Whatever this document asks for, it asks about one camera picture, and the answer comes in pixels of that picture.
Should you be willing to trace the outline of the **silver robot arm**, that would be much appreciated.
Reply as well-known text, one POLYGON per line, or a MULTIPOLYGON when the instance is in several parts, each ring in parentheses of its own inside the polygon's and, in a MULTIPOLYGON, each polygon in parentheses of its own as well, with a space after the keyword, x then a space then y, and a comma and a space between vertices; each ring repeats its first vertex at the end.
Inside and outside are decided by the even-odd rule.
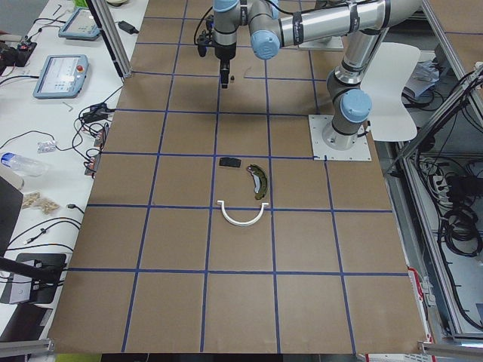
POLYGON ((408 19, 420 6, 419 1, 317 1, 312 9, 290 12, 277 1, 215 1, 200 21, 205 30, 195 31, 193 43, 200 57, 208 48, 214 49, 220 61, 220 83, 227 88, 241 26, 249 28, 252 50, 261 60, 272 59, 288 46, 347 36, 343 60, 327 80, 334 117, 325 136, 330 147, 348 149, 371 112, 366 106, 357 115, 354 107, 369 98, 360 89, 361 81, 387 29, 408 19))

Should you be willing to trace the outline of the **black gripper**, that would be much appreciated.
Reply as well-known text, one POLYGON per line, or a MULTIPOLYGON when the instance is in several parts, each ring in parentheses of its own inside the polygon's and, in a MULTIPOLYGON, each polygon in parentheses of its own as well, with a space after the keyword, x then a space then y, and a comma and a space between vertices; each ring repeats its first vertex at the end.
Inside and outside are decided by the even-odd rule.
POLYGON ((235 57, 237 19, 233 14, 212 14, 205 20, 206 29, 195 39, 198 55, 205 57, 208 48, 214 48, 220 60, 220 83, 227 89, 230 77, 230 60, 235 57))

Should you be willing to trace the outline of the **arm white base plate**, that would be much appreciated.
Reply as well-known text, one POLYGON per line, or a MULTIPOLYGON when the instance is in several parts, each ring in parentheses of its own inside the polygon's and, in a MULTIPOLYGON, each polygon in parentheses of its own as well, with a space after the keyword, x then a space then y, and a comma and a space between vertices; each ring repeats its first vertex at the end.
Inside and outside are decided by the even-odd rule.
POLYGON ((339 134, 332 115, 309 115, 313 158, 319 161, 371 161, 364 127, 349 136, 339 134))

